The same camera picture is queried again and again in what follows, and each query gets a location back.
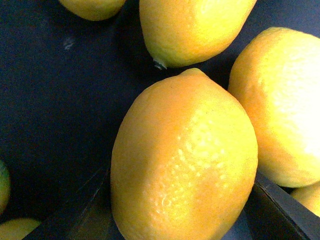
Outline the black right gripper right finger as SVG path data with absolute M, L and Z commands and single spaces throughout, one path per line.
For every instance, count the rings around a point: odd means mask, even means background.
M 262 173 L 227 240 L 318 240 L 320 218 Z

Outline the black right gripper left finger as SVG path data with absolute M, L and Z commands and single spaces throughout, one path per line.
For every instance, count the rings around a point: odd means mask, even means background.
M 122 240 L 111 210 L 110 170 L 99 168 L 25 240 Z

